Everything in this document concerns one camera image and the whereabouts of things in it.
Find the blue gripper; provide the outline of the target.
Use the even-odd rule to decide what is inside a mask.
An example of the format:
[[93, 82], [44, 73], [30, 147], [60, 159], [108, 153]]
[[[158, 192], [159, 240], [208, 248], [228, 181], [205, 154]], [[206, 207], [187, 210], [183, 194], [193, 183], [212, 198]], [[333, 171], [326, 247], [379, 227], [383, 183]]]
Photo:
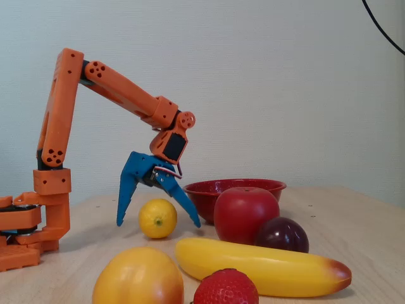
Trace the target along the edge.
[[147, 155], [135, 151], [131, 152], [120, 176], [120, 188], [116, 213], [117, 226], [120, 227], [123, 224], [127, 208], [137, 188], [137, 184], [141, 183], [147, 186], [156, 186], [160, 184], [169, 196], [171, 196], [187, 212], [194, 225], [197, 228], [200, 228], [201, 222], [199, 220], [197, 209], [179, 186], [175, 176], [156, 167], [163, 167], [172, 172], [174, 171], [174, 166], [167, 161], [153, 155]]

